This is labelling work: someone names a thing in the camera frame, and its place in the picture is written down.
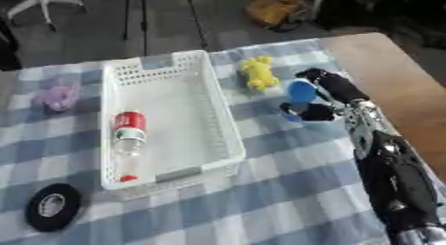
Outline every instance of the yellow plush toy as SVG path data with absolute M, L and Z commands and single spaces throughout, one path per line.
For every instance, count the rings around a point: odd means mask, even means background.
M 265 87 L 271 87 L 279 83 L 279 79 L 271 73 L 273 58 L 260 56 L 242 62 L 242 71 L 248 75 L 248 87 L 258 91 L 264 91 Z

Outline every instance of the chair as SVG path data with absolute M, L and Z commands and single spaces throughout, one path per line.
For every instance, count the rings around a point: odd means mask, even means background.
M 67 4 L 74 4 L 76 6 L 81 7 L 83 10 L 86 10 L 84 3 L 80 0 L 24 0 L 21 3 L 17 4 L 16 6 L 14 6 L 13 8 L 11 8 L 8 13 L 7 13 L 7 17 L 8 19 L 14 24 L 14 17 L 33 7 L 36 5 L 40 5 L 42 8 L 42 13 L 45 17 L 45 21 L 47 22 L 48 26 L 50 27 L 50 29 L 55 32 L 56 31 L 56 27 L 53 24 L 53 21 L 51 20 L 50 17 L 50 12 L 48 10 L 48 5 L 50 3 L 67 3 Z

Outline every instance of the plastic bottle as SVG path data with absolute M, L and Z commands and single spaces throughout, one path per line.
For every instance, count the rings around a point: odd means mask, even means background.
M 114 119 L 113 154 L 119 181 L 138 179 L 141 148 L 145 144 L 145 117 L 140 112 L 123 112 Z

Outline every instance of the tripod leg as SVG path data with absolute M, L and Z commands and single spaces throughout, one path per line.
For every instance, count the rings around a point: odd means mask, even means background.
M 142 21 L 141 21 L 141 30 L 142 30 L 142 41 L 143 41 L 143 54 L 147 56 L 147 4 L 145 0 L 141 0 L 142 7 Z
M 201 27 L 201 23 L 198 20 L 197 12 L 195 11 L 195 6 L 193 5 L 192 0 L 187 0 L 187 2 L 189 3 L 190 10 L 192 11 L 193 20 L 195 21 L 195 26 L 197 27 L 197 30 L 198 30 L 198 36 L 200 37 L 201 47 L 203 49 L 206 49 L 207 41 L 206 41 L 206 38 L 204 37 L 203 28 Z
M 122 33 L 122 39 L 127 40 L 128 39 L 128 9 L 130 6 L 130 0 L 125 0 L 124 4 L 124 18 L 123 18 L 123 33 Z

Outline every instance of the checkered tablecloth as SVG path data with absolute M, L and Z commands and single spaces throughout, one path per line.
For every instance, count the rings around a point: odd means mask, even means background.
M 246 89 L 241 60 L 268 55 L 281 86 Z M 101 63 L 24 70 L 0 123 L 1 244 L 385 244 L 352 161 L 342 120 L 294 123 L 278 113 L 283 88 L 309 67 L 342 72 L 319 40 L 211 54 L 247 149 L 229 179 L 116 201 L 100 185 Z M 62 114 L 32 105 L 60 75 L 80 76 L 81 99 Z M 67 182 L 84 206 L 62 232 L 39 233 L 24 207 L 42 187 Z

